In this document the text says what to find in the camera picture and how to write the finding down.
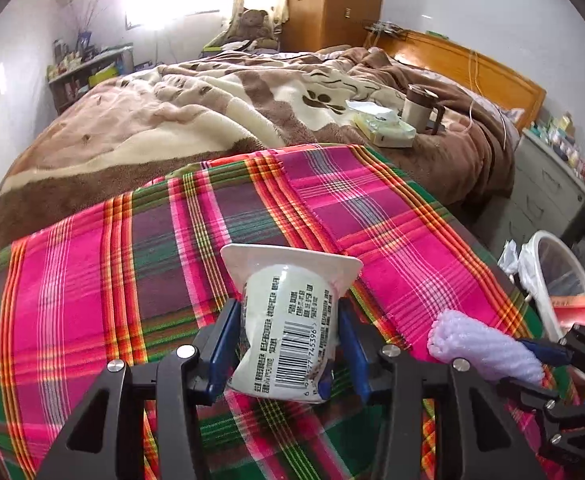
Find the white trash bin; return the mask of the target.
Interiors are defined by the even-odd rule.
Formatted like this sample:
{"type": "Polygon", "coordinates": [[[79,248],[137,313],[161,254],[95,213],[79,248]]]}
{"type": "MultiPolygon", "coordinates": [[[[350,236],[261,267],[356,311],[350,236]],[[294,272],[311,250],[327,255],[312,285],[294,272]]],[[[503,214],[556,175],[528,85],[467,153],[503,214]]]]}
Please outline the white trash bin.
{"type": "Polygon", "coordinates": [[[559,237],[534,233],[521,247],[518,276],[548,339],[558,342],[574,324],[585,326],[585,270],[559,237]]]}

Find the cluttered shelf unit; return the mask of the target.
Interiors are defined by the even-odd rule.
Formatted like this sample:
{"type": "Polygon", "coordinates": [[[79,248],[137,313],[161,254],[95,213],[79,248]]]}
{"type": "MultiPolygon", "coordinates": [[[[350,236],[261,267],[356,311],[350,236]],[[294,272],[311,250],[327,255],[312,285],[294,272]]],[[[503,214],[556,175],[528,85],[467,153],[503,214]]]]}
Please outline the cluttered shelf unit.
{"type": "Polygon", "coordinates": [[[57,115],[68,110],[88,91],[105,80],[132,73],[134,70],[132,44],[110,48],[94,55],[90,60],[68,54],[60,64],[50,66],[47,84],[53,96],[57,115]]]}

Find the wooden headboard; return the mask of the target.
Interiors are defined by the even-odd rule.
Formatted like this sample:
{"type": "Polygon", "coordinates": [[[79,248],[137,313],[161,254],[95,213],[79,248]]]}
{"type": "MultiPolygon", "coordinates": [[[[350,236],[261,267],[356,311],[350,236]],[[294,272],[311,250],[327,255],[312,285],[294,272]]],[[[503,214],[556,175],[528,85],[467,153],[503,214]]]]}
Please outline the wooden headboard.
{"type": "Polygon", "coordinates": [[[523,113],[515,122],[518,130],[535,122],[546,98],[541,86],[512,68],[424,32],[369,32],[365,46],[381,48],[396,61],[452,79],[501,108],[520,108],[523,113]]]}

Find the beige thermos mug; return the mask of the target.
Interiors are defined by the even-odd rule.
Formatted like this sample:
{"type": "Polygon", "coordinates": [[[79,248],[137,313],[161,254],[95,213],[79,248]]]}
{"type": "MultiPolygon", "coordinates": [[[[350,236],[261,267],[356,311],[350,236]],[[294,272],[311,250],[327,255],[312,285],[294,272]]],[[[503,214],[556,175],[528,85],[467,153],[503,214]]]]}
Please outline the beige thermos mug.
{"type": "Polygon", "coordinates": [[[420,84],[410,84],[407,87],[402,119],[418,133],[430,130],[431,134],[437,134],[444,113],[444,106],[440,103],[437,93],[420,84]]]}

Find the white foam sheet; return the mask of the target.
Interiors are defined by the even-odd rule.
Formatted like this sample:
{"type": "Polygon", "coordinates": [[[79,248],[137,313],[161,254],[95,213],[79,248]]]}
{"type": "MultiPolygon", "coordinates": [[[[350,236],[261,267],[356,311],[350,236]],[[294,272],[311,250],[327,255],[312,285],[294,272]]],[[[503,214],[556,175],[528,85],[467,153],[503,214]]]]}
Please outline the white foam sheet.
{"type": "Polygon", "coordinates": [[[437,316],[427,348],[444,363],[465,359],[489,382],[510,377],[540,386],[545,377],[542,362],[522,342],[456,310],[437,316]]]}

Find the wooden wardrobe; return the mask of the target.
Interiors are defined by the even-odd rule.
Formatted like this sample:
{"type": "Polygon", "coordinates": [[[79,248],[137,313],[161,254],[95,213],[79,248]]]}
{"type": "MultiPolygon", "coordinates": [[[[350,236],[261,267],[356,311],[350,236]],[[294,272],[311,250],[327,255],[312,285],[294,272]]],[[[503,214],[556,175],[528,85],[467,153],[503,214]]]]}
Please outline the wooden wardrobe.
{"type": "Polygon", "coordinates": [[[314,52],[350,44],[361,47],[366,27],[380,18],[382,0],[287,0],[282,49],[314,52]]]}

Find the white nightstand drawers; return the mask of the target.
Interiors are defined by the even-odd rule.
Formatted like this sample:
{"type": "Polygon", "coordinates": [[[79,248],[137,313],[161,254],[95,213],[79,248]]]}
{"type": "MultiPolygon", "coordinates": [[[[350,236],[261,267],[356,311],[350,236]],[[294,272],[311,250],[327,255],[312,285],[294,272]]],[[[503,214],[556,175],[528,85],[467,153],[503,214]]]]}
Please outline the white nightstand drawers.
{"type": "Polygon", "coordinates": [[[513,192],[493,197],[472,233],[498,257],[509,240],[521,246],[539,231],[572,245],[585,231],[585,185],[548,144],[523,130],[513,192]]]}

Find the white yogurt cup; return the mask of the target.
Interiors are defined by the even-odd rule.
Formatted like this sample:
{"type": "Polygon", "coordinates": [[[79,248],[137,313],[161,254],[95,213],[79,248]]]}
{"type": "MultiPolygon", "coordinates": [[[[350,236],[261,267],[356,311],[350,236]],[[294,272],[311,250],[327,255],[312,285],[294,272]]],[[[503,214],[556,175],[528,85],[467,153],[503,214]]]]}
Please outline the white yogurt cup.
{"type": "Polygon", "coordinates": [[[256,398],[328,400],[338,344],[338,302],[363,269],[355,257],[230,243],[221,257],[240,304],[230,388],[256,398]]]}

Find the brown beige blanket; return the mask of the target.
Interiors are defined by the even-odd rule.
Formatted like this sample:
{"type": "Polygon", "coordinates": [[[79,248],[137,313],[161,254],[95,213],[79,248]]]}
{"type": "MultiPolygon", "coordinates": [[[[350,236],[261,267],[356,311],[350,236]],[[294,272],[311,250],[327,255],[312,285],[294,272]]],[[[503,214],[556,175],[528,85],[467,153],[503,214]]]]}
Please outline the brown beige blanket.
{"type": "Polygon", "coordinates": [[[379,48],[224,53],[102,82],[57,117],[0,183],[0,250],[191,162],[308,143],[362,144],[352,101],[400,110],[411,86],[438,132],[385,156],[463,216],[513,190],[516,129],[456,84],[379,48]]]}

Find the green tissue pack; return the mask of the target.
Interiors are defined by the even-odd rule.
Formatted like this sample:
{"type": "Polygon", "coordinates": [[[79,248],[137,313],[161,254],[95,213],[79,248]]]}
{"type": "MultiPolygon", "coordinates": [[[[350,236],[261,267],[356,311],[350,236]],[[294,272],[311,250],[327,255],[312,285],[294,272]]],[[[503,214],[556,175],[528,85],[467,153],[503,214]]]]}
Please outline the green tissue pack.
{"type": "Polygon", "coordinates": [[[411,148],[416,138],[413,126],[395,110],[370,101],[345,101],[349,118],[365,138],[378,148],[411,148]]]}

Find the brown teddy bear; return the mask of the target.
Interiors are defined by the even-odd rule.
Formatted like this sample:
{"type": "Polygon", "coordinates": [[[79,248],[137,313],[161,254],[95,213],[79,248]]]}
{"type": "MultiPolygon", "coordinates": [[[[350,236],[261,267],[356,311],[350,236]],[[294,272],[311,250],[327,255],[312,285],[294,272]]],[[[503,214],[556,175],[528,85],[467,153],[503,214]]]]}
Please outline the brown teddy bear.
{"type": "Polygon", "coordinates": [[[248,46],[254,49],[276,49],[278,47],[274,28],[270,23],[268,12],[265,10],[245,10],[228,40],[248,42],[248,46]]]}

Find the pink plaid cloth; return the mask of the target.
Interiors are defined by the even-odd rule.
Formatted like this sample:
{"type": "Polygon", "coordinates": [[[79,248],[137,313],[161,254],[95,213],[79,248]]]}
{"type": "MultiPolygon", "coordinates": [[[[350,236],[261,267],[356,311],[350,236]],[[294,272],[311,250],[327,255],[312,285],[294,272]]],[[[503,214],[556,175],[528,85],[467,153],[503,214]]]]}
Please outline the pink plaid cloth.
{"type": "Polygon", "coordinates": [[[363,263],[349,297],[391,344],[423,358],[456,309],[515,337],[543,326],[494,258],[378,153],[306,145],[189,165],[0,252],[0,474],[31,479],[113,359],[161,359],[236,294],[230,243],[363,263]]]}

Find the dried branches in vase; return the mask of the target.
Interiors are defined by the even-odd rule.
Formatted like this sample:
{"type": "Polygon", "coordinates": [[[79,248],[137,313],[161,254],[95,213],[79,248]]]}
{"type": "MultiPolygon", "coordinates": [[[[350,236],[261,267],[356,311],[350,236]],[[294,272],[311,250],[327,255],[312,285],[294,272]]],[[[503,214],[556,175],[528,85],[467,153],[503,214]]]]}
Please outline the dried branches in vase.
{"type": "Polygon", "coordinates": [[[76,52],[83,56],[91,44],[92,21],[98,13],[100,0],[88,0],[84,8],[80,8],[74,0],[69,0],[68,7],[71,12],[74,26],[76,26],[76,52]]]}

